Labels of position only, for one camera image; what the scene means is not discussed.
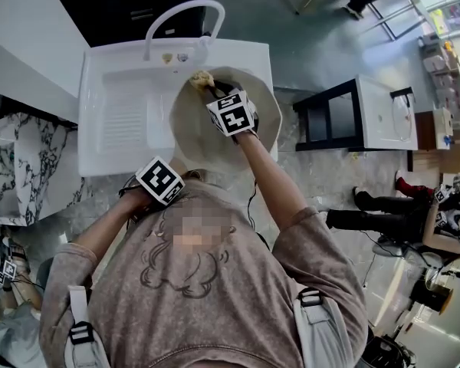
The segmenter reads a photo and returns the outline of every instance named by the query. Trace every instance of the beige bowl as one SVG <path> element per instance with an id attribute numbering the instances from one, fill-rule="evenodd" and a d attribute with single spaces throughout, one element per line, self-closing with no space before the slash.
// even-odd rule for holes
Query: beige bowl
<path id="1" fill-rule="evenodd" d="M 268 152 L 278 139 L 281 111 L 266 84 L 248 72 L 230 67 L 209 71 L 216 80 L 239 82 L 255 104 L 259 115 L 258 135 Z M 202 95 L 187 81 L 179 92 L 170 114 L 176 138 L 175 158 L 187 169 L 207 169 L 220 173 L 239 173 L 248 168 L 247 160 L 232 138 L 212 124 Z"/>

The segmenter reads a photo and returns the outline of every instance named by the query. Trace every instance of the strap buckle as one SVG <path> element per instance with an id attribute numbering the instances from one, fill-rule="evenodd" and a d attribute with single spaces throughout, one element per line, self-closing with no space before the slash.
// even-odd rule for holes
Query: strap buckle
<path id="1" fill-rule="evenodd" d="M 322 295 L 319 291 L 315 291 L 311 287 L 307 287 L 303 289 L 298 298 L 300 299 L 300 303 L 302 307 L 314 307 L 316 305 L 322 305 Z"/>
<path id="2" fill-rule="evenodd" d="M 74 324 L 70 332 L 68 333 L 71 343 L 73 345 L 79 345 L 82 343 L 94 342 L 94 329 L 92 324 L 88 322 L 78 322 Z"/>

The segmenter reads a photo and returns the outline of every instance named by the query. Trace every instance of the white sink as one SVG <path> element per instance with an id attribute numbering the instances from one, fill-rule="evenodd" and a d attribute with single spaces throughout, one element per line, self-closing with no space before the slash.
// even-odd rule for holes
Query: white sink
<path id="1" fill-rule="evenodd" d="M 167 161 L 177 143 L 169 125 L 173 102 L 198 69 L 231 66 L 261 79 L 272 92 L 269 47 L 216 39 L 202 66 L 181 62 L 177 47 L 157 47 L 143 61 L 144 41 L 92 48 L 86 53 L 80 91 L 81 176 L 136 172 L 155 155 Z M 162 55 L 172 52 L 166 64 Z"/>

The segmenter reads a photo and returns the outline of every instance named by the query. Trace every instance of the gray t-shirt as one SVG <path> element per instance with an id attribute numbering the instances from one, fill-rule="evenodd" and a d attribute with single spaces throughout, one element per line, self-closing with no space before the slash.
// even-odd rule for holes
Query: gray t-shirt
<path id="1" fill-rule="evenodd" d="M 291 278 L 338 303 L 354 356 L 363 352 L 361 286 L 315 209 L 296 214 L 271 253 L 225 191 L 191 180 L 175 203 L 133 226 L 121 244 L 88 306 L 112 367 L 301 367 Z M 64 366 L 74 323 L 67 287 L 82 285 L 96 265 L 76 244 L 54 257 L 40 329 L 51 367 Z"/>

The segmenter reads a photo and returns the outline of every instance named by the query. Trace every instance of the faucet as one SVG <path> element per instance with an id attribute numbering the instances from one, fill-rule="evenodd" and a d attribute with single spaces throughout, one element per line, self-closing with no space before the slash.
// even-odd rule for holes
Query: faucet
<path id="1" fill-rule="evenodd" d="M 170 10 L 161 14 L 149 27 L 148 31 L 146 32 L 145 37 L 145 52 L 143 54 L 144 61 L 150 61 L 150 48 L 152 45 L 153 35 L 155 31 L 160 27 L 160 25 L 165 22 L 170 17 L 178 14 L 181 11 L 184 11 L 188 8 L 194 7 L 213 7 L 218 11 L 218 19 L 216 20 L 215 27 L 213 28 L 212 36 L 208 37 L 203 35 L 200 38 L 196 39 L 196 42 L 191 42 L 190 44 L 195 49 L 194 55 L 192 59 L 196 61 L 203 62 L 208 57 L 208 48 L 216 39 L 218 32 L 220 31 L 220 27 L 222 26 L 223 20 L 225 19 L 225 9 L 223 5 L 216 2 L 215 0 L 192 0 L 190 2 L 184 2 L 182 4 L 176 5 L 172 7 Z M 181 44 L 188 44 L 189 40 L 193 40 L 193 38 L 171 38 L 170 41 L 167 41 L 167 45 L 181 45 Z"/>

